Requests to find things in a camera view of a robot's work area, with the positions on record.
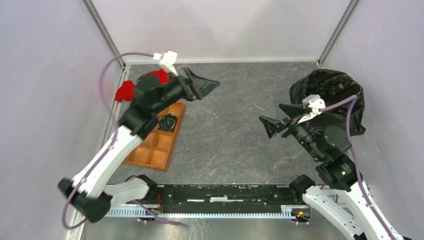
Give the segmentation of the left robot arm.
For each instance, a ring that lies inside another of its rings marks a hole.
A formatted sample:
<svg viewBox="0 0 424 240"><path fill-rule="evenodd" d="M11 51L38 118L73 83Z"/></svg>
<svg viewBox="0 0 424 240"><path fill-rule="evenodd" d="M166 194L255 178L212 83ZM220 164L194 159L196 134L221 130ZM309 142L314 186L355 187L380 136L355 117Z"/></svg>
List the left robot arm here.
<svg viewBox="0 0 424 240"><path fill-rule="evenodd" d="M86 220L96 223L109 210L133 200L153 203L157 190L146 178L136 177L119 184L108 184L123 160L157 127L158 114L179 100L201 100L220 86L217 80L195 74L188 67L184 75L164 70L141 75L134 86L134 97L114 124L112 136L91 162L73 178L63 178L58 188L66 204L77 209Z"/></svg>

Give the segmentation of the black plastic trash bag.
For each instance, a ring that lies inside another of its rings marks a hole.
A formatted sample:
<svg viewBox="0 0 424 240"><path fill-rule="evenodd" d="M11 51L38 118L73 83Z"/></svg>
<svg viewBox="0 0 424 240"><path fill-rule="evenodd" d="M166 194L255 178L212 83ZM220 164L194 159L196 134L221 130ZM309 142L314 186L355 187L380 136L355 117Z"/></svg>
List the black plastic trash bag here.
<svg viewBox="0 0 424 240"><path fill-rule="evenodd" d="M309 95L319 95L326 106L336 104L352 95L357 95L350 115L350 135L361 136L365 134L366 128L362 125L365 112L364 90L347 73L332 69L316 69L295 82L289 89L290 102L294 105L301 104L302 100ZM329 126L345 129L349 106L350 103L348 102L335 109L328 110L310 120L309 123L317 132L322 132Z"/></svg>

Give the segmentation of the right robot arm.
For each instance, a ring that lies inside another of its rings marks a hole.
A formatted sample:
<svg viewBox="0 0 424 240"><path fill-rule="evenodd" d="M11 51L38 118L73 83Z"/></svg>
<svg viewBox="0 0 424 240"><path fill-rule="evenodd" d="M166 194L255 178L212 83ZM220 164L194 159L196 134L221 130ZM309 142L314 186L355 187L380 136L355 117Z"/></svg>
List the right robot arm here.
<svg viewBox="0 0 424 240"><path fill-rule="evenodd" d="M320 179L342 198L348 210L331 200L308 176L300 175L289 184L289 199L295 204L305 203L316 209L348 240L404 240L381 212L361 172L347 155L352 148L346 131L329 126L316 132L306 122L300 105L280 104L289 118L274 119L259 116L269 138L280 134L282 138L293 136L320 164L315 168Z"/></svg>

